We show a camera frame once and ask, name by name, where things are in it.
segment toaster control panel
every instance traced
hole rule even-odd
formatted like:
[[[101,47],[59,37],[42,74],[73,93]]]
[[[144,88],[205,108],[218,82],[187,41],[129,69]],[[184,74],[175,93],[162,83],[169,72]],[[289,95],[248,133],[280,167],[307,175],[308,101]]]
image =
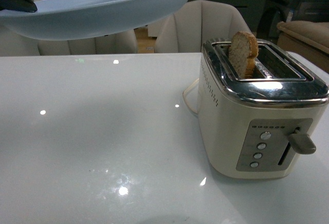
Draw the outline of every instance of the toaster control panel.
[[[312,119],[255,119],[248,131],[236,165],[242,172],[273,172],[289,167],[295,151],[288,136],[295,129],[307,133]]]

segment glossy table surface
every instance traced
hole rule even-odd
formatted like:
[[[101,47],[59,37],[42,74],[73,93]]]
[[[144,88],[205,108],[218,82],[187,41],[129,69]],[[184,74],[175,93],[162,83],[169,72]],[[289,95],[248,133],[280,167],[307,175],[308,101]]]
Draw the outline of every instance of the glossy table surface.
[[[287,177],[223,176],[181,95],[200,57],[1,58],[0,223],[327,223],[329,109]]]

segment toaster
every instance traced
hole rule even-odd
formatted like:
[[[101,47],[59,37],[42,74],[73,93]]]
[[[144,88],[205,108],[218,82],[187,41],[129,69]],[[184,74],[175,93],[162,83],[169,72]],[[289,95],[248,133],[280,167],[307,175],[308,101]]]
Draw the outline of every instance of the toaster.
[[[228,60],[230,41],[203,44],[197,97],[210,164],[241,179],[287,176],[299,155],[312,154],[310,135],[328,104],[328,86],[275,44],[258,40],[252,78]]]

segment chair backrest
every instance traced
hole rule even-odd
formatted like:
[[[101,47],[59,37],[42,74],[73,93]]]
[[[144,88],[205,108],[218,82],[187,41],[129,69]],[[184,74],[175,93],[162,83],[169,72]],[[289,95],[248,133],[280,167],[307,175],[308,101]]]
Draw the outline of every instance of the chair backrest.
[[[230,39],[238,31],[250,29],[235,7],[205,0],[187,2],[163,22],[155,52],[201,52],[206,40]]]
[[[39,41],[40,55],[83,55],[137,53],[134,30],[116,34],[68,41]]]
[[[0,57],[36,56],[38,41],[19,35],[4,26],[0,26]]]

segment toast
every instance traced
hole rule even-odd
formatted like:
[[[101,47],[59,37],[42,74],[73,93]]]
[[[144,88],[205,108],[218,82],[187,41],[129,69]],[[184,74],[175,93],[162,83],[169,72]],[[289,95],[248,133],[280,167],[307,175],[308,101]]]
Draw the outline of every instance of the toast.
[[[228,59],[241,79],[252,78],[257,56],[258,43],[255,36],[238,31],[232,38]]]

